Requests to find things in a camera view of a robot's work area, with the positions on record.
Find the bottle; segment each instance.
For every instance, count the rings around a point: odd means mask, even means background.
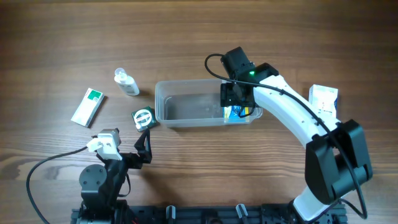
[[[114,71],[114,81],[128,96],[136,96],[139,94],[136,81],[134,81],[134,79],[129,76],[123,68],[118,68]]]

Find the brown wood grain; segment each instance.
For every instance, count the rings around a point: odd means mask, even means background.
[[[40,223],[25,190],[36,162],[81,148],[104,128],[119,128],[121,150],[132,150],[139,133],[131,112],[154,107],[157,82],[211,78],[205,57],[237,46],[305,97],[314,83],[339,89],[338,117],[363,125],[374,169],[363,185],[369,219],[349,210],[349,222],[396,223],[397,9],[394,1],[0,5],[1,223]],[[119,90],[118,67],[140,96]],[[210,67],[224,74],[218,60]],[[89,87],[108,97],[91,129],[70,121]],[[266,111],[250,125],[158,126],[151,135],[152,164],[129,172],[130,205],[285,203],[305,187],[302,146]],[[69,223],[80,172],[96,162],[82,152],[37,169],[32,194],[50,223]]]

